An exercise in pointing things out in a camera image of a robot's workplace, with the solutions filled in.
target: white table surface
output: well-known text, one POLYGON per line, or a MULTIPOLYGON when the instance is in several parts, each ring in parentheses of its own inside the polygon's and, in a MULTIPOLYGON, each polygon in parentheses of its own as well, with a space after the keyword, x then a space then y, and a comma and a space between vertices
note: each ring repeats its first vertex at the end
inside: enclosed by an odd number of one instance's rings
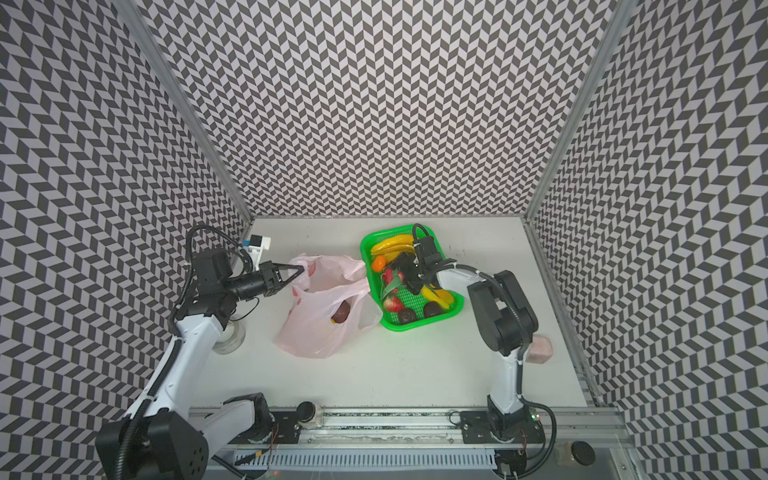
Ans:
MULTIPOLYGON (((262 261, 288 263, 302 253, 360 258, 368 233, 413 223, 413 219, 336 218, 257 220, 252 233, 272 238, 262 261)), ((448 257, 489 273, 510 270, 538 317, 538 333, 550 338, 554 355, 545 364, 525 364, 523 392, 550 406, 587 406, 568 357, 541 275, 516 217, 422 218, 448 257)), ((327 359, 291 356, 273 344, 292 305, 290 288, 241 320, 246 339, 238 350, 211 353, 193 405, 217 406, 237 395, 262 392, 270 406, 312 400, 322 406, 484 406, 498 354, 483 343, 469 301, 451 319, 391 332, 378 325, 327 359)), ((250 310, 241 303, 235 313, 250 310)))

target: leaf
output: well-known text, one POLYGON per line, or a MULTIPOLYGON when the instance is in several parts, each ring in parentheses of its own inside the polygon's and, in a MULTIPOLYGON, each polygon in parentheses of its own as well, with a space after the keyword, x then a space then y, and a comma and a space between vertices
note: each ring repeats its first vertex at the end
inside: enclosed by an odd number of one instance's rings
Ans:
POLYGON ((395 274, 395 276, 392 278, 392 281, 389 282, 389 285, 384 287, 384 291, 382 291, 382 298, 386 298, 390 292, 399 286, 402 286, 402 280, 400 280, 399 275, 395 274))

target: pink object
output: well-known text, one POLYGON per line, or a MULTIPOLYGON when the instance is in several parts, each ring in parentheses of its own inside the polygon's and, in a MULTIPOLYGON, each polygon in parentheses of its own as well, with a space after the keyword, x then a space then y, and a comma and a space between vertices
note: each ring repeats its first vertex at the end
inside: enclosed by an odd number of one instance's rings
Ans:
POLYGON ((361 260, 321 256, 297 257, 289 263, 303 266, 304 272, 291 283, 293 308, 274 340, 282 350, 324 359, 381 320, 382 310, 370 296, 361 260), (331 317, 344 300, 349 302, 349 315, 344 323, 334 323, 331 317))
POLYGON ((525 358, 529 363, 544 363, 552 357, 552 342, 543 335, 533 335, 533 342, 528 347, 528 356, 525 358))

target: yellow banana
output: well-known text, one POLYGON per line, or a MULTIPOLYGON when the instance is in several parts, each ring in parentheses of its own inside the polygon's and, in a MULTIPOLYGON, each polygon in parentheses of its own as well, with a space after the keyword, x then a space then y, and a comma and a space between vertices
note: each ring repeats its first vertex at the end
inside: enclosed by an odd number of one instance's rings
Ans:
MULTIPOLYGON (((437 292, 445 292, 445 290, 436 290, 437 292)), ((430 302, 437 302, 444 310, 447 310, 451 304, 446 302, 443 298, 441 298, 440 295, 438 295, 435 292, 432 292, 426 285, 422 287, 422 296, 426 298, 430 302)))
POLYGON ((397 252, 397 253, 400 253, 400 252, 415 253, 415 250, 413 249, 413 247, 411 245, 405 245, 405 244, 401 243, 400 245, 395 245, 394 247, 385 248, 384 250, 379 250, 376 253, 371 253, 371 255, 373 255, 375 257, 377 255, 387 255, 389 253, 395 253, 395 252, 397 252))
POLYGON ((453 295, 448 290, 435 290, 435 293, 437 293, 437 296, 439 296, 443 302, 446 302, 448 305, 451 305, 455 302, 453 300, 453 295))
POLYGON ((409 244, 411 247, 413 247, 413 235, 405 233, 403 235, 395 235, 394 237, 382 240, 374 245, 373 248, 371 248, 371 254, 379 255, 382 250, 400 244, 409 244))
POLYGON ((394 252, 384 253, 384 258, 386 258, 386 262, 392 262, 397 258, 399 254, 402 253, 402 250, 395 250, 394 252))

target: chevron patterned wall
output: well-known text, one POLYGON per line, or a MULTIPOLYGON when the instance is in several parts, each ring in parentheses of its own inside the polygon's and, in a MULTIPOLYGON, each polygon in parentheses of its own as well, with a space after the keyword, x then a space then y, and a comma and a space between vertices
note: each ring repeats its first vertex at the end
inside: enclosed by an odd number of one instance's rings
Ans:
POLYGON ((768 2, 641 2, 535 218, 654 478, 768 478, 768 2))
POLYGON ((259 215, 521 214, 616 0, 137 0, 259 215))
POLYGON ((0 478, 96 475, 183 234, 244 221, 105 0, 6 0, 0 24, 0 478))

